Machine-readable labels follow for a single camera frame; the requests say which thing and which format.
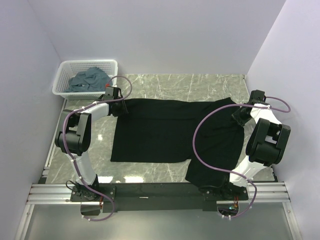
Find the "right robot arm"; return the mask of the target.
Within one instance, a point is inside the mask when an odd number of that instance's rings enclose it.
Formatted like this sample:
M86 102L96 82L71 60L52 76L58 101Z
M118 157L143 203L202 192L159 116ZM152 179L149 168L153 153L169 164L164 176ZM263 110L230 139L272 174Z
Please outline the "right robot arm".
M247 142L246 156L229 175L229 182L219 187L222 198L230 200L235 195L244 193L247 179L252 179L261 170L278 164L284 155L291 127L281 123L274 115L271 106L266 103L265 93L253 90L250 93L248 105L242 106L232 114L232 118L240 126L253 119L255 127Z

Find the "black t shirt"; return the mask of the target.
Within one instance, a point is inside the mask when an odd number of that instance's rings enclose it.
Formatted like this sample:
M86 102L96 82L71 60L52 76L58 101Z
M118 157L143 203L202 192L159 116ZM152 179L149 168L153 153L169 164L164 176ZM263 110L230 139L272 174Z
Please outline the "black t shirt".
M244 128L232 119L230 98L185 102L127 99L128 114L117 118L112 162L181 163L197 187L221 187L240 158Z

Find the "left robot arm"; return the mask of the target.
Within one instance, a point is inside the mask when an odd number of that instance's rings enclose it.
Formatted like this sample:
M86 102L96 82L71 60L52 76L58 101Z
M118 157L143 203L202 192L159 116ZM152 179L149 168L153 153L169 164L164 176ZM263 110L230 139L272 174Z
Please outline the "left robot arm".
M62 111L54 142L67 155L76 174L74 194L88 201L106 197L89 157L92 123L107 116L127 114L125 98L119 87L107 86L105 93L90 105Z

